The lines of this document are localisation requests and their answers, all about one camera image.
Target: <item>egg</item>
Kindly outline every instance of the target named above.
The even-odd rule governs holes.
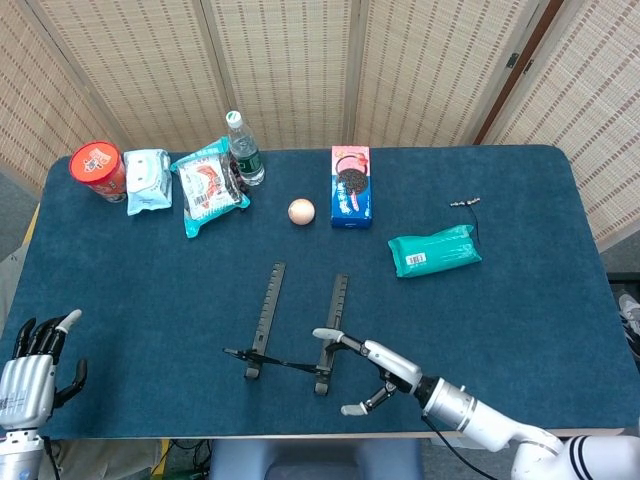
[[[289,205],[289,218],[296,225],[306,225],[313,220],[316,209],[306,198],[298,198]]]

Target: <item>bottle label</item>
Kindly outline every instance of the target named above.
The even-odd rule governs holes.
[[[260,151],[256,150],[253,155],[244,158],[236,158],[238,168],[241,173],[254,173],[260,170],[262,162],[260,162]]]

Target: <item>white robotic arm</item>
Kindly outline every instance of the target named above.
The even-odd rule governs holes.
[[[0,426],[7,432],[0,443],[0,479],[36,480],[45,441],[38,435],[53,409],[62,407],[84,386],[87,361],[76,367],[73,383],[56,391],[56,368],[64,341],[82,312],[53,318],[35,326],[25,323],[16,340],[13,356],[4,366],[0,380]]]
[[[342,407],[343,415],[366,415],[397,390],[414,395],[422,417],[438,418],[487,450],[497,452],[511,440],[520,443],[512,480],[637,480],[640,478],[640,438],[632,436],[576,437],[563,443],[551,433],[501,414],[439,377],[427,377],[419,366],[377,342],[360,342],[343,332],[317,328],[313,335],[349,348],[380,370],[385,386],[369,400]]]

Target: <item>bottle cap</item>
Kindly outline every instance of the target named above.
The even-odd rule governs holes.
[[[231,128],[240,128],[243,124],[242,122],[242,115],[240,115],[240,112],[237,112],[235,110],[231,110],[229,113],[227,113],[227,125],[229,125],[229,127]]]

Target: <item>red lid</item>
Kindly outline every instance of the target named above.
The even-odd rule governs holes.
[[[95,185],[104,181],[118,168],[120,152],[108,142],[91,142],[71,156],[69,172],[80,183]]]

